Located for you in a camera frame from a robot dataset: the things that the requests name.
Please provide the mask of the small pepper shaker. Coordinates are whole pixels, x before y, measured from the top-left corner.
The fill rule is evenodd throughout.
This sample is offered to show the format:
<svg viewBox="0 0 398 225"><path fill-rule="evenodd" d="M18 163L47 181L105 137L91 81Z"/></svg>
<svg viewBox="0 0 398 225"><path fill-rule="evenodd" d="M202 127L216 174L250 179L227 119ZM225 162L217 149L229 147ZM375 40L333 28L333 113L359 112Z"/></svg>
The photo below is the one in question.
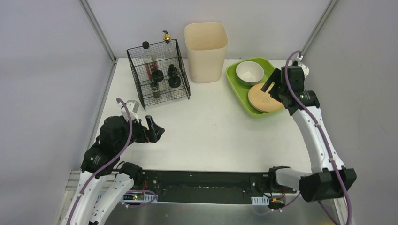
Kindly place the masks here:
<svg viewBox="0 0 398 225"><path fill-rule="evenodd" d="M160 87L159 87L159 83L158 82L151 82L150 84L150 88L153 94L153 97L155 99L159 99L160 98Z"/></svg>

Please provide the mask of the clear glass oil bottle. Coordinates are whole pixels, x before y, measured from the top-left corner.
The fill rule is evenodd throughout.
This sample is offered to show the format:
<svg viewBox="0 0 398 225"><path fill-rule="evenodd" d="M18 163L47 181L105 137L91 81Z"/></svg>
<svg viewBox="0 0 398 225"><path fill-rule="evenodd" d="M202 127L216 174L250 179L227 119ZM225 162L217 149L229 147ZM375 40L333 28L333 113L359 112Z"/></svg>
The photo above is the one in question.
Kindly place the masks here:
<svg viewBox="0 0 398 225"><path fill-rule="evenodd" d="M173 60L177 57L176 49L171 43L171 36L166 30L162 31L164 33L163 40L164 40L164 47L163 47L163 53L165 56L165 62L167 64L167 67L170 64L173 64Z"/></svg>

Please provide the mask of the red label sauce bottle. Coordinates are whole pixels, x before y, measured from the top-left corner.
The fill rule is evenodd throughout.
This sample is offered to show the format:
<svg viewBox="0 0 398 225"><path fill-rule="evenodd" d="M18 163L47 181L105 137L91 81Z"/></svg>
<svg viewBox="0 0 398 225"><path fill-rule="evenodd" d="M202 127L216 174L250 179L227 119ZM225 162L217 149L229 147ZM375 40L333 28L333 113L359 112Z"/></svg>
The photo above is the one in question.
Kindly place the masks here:
<svg viewBox="0 0 398 225"><path fill-rule="evenodd" d="M152 73L158 69L157 59L153 51L150 49L150 44L147 41L142 43L143 51L143 62L148 74L148 78L152 80Z"/></svg>

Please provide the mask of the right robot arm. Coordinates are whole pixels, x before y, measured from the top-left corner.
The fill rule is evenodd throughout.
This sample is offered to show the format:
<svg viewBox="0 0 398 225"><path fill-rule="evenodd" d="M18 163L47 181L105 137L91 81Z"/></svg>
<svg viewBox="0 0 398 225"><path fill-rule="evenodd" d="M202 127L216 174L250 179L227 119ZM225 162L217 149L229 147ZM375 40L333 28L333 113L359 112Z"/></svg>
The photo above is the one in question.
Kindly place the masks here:
<svg viewBox="0 0 398 225"><path fill-rule="evenodd" d="M268 171L266 187L275 192L296 189L306 202L336 199L344 196L357 174L347 168L322 127L319 100L312 90L304 89L305 73L300 66L274 69L261 90L283 104L294 119L304 139L311 172L299 172L289 166L274 166Z"/></svg>

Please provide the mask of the black lid spice jar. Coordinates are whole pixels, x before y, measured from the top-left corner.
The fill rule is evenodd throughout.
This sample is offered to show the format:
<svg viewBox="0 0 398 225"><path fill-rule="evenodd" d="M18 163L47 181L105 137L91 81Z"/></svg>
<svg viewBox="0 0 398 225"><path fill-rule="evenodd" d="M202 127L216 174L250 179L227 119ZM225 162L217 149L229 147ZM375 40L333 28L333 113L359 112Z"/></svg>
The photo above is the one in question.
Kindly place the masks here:
<svg viewBox="0 0 398 225"><path fill-rule="evenodd" d="M177 90L177 89L180 88L180 86L181 86L181 79L180 79L180 77L177 76L177 75L171 76L171 77L168 79L168 84L169 84L170 90L171 90L171 91L175 91L175 90Z"/></svg>

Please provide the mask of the glossy lid spice jar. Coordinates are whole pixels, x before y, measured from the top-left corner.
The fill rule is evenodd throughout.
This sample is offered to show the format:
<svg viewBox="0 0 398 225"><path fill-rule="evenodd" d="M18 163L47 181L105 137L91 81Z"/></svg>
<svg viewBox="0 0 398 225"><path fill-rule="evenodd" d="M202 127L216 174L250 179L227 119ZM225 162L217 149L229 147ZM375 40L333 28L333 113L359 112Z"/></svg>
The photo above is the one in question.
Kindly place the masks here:
<svg viewBox="0 0 398 225"><path fill-rule="evenodd" d="M179 75L179 70L174 64L170 64L167 70L167 75L169 78L176 77Z"/></svg>

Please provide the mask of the black lid seasoning jar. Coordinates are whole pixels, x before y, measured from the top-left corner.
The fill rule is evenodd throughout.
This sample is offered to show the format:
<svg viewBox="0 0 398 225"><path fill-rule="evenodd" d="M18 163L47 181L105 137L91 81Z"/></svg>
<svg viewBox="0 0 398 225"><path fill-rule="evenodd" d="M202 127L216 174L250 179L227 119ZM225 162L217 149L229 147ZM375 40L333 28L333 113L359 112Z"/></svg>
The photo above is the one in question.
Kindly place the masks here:
<svg viewBox="0 0 398 225"><path fill-rule="evenodd" d="M161 70L155 70L151 73L152 76L152 81L160 83L161 81L164 80L164 74Z"/></svg>

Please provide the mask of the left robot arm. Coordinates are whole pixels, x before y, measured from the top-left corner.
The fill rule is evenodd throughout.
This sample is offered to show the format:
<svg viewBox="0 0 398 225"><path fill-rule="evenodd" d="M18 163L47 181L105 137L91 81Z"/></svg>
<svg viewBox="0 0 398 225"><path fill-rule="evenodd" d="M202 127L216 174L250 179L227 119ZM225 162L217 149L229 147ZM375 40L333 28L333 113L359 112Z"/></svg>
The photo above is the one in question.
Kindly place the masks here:
<svg viewBox="0 0 398 225"><path fill-rule="evenodd" d="M61 220L62 225L103 225L122 196L134 185L142 184L143 169L133 163L124 163L102 197L102 187L110 178L121 154L133 143L156 143L165 129L151 116L146 116L148 126L141 120L129 121L124 116L111 116L100 127L100 135L86 151L81 164L77 190L69 209Z"/></svg>

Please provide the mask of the purple plate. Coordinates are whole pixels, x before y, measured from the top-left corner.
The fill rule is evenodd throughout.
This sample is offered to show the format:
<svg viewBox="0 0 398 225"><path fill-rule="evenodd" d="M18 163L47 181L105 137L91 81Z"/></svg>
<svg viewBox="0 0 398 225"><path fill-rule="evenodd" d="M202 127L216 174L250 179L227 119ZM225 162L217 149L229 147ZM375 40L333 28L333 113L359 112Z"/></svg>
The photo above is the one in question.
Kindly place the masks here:
<svg viewBox="0 0 398 225"><path fill-rule="evenodd" d="M261 113L266 113L266 111L263 109L263 102L260 96L248 94L247 98L252 108Z"/></svg>

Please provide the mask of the white bowl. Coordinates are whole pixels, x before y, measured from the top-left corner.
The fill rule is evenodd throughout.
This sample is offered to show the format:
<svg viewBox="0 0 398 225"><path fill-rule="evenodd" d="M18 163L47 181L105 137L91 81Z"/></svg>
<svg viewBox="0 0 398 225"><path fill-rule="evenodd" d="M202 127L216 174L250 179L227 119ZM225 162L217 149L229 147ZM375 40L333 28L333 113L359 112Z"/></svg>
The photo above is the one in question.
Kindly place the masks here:
<svg viewBox="0 0 398 225"><path fill-rule="evenodd" d="M243 61L236 67L238 81L243 86L254 86L264 78L265 71L262 66L253 61Z"/></svg>

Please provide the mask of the orange plate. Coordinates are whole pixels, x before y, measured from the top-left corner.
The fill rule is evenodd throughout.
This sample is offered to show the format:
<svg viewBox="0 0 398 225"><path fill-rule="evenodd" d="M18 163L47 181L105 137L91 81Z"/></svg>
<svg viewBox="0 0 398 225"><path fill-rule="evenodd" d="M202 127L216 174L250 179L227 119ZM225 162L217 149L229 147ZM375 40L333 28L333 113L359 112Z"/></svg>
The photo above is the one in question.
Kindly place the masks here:
<svg viewBox="0 0 398 225"><path fill-rule="evenodd" d="M248 91L248 101L256 110L269 113L284 109L282 103L273 99L268 92L263 92L261 88L265 83L259 83L252 86Z"/></svg>

